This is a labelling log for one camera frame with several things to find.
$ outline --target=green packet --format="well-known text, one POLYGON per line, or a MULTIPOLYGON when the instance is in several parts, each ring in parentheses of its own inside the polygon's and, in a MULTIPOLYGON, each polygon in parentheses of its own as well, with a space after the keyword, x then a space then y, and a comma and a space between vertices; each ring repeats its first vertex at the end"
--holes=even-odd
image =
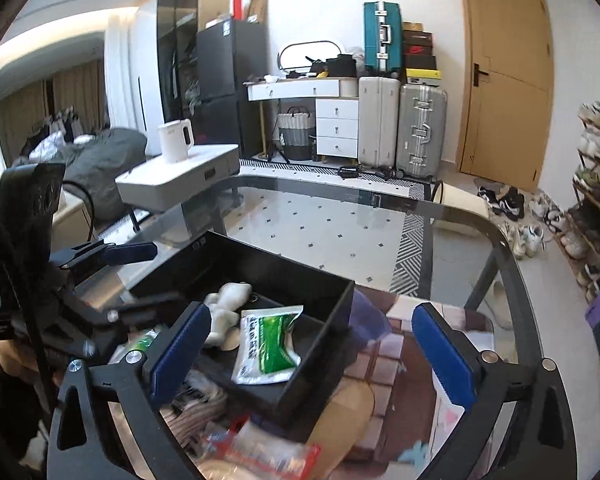
POLYGON ((291 378, 300 364, 291 331, 301 313, 302 305, 242 311, 234 383, 283 383, 291 378))

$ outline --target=white dresser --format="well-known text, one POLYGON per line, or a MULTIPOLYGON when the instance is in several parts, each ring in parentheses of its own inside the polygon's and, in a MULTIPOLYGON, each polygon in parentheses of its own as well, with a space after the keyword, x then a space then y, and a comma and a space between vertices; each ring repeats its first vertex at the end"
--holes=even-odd
POLYGON ((316 99, 318 155, 358 158, 358 99, 316 99))

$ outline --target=black sneaker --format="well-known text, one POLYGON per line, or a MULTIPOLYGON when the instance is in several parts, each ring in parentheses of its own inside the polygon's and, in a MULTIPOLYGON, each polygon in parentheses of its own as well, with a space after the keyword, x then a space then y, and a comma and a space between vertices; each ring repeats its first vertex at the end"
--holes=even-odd
POLYGON ((478 190, 478 196, 481 199, 483 199, 487 204, 489 204, 489 206, 491 207, 493 212, 496 213, 496 215, 502 214, 502 209, 500 208, 500 204, 498 203, 498 198, 496 197, 495 191, 480 186, 480 189, 478 190))
POLYGON ((512 222, 525 217, 525 197, 518 192, 517 187, 509 188, 507 194, 500 199, 500 209, 512 222))

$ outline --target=white kettle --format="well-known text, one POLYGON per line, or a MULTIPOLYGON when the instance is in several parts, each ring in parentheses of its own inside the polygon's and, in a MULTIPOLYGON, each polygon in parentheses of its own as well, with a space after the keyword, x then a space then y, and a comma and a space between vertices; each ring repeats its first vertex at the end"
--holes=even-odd
POLYGON ((185 160, 189 148, 194 144, 191 121, 188 119, 171 121, 158 126, 158 137, 160 138, 162 158, 170 164, 185 160))

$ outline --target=glass tabletop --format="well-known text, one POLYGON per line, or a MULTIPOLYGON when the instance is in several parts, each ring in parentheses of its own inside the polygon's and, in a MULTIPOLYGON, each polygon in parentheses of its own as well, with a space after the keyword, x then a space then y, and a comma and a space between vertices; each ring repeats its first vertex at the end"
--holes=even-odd
MULTIPOLYGON (((525 285, 494 224, 463 210, 342 186, 264 176, 225 179, 149 219, 130 240, 154 242, 155 260, 105 268, 76 292, 95 308, 132 301, 138 283, 207 230, 353 280, 387 314, 392 334, 361 352, 343 378, 370 383, 376 396, 368 431, 353 450, 367 466, 339 468, 334 479, 389 478, 399 467, 411 468, 400 471, 401 478, 416 478, 462 416, 432 380, 411 334, 411 312, 423 300, 478 349, 494 349, 520 364, 541 359, 525 285), (425 372, 416 377, 418 369, 425 372)), ((511 412, 512 406, 502 410, 483 468, 497 452, 511 412)))

